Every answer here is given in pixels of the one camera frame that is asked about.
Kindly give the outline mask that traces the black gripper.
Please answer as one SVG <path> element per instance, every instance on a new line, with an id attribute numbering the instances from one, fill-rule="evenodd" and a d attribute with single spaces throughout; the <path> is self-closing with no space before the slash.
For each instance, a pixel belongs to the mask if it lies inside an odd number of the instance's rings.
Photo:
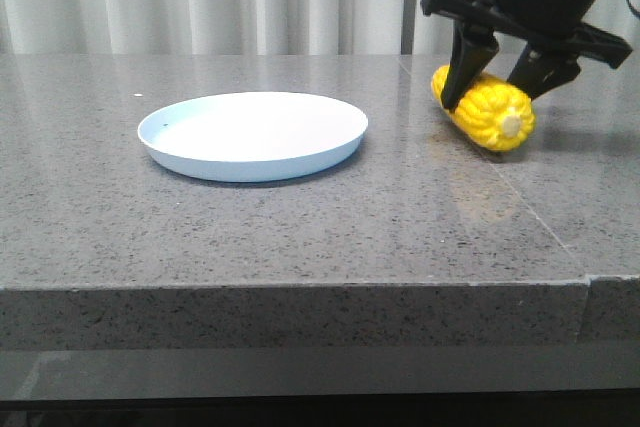
<path id="1" fill-rule="evenodd" d="M 496 32 L 528 42 L 507 82 L 531 100 L 580 74 L 578 56 L 619 67 L 631 47 L 622 38 L 583 22 L 596 0 L 421 0 L 426 16 L 454 20 L 449 71 L 441 103 L 455 110 L 496 56 Z"/>

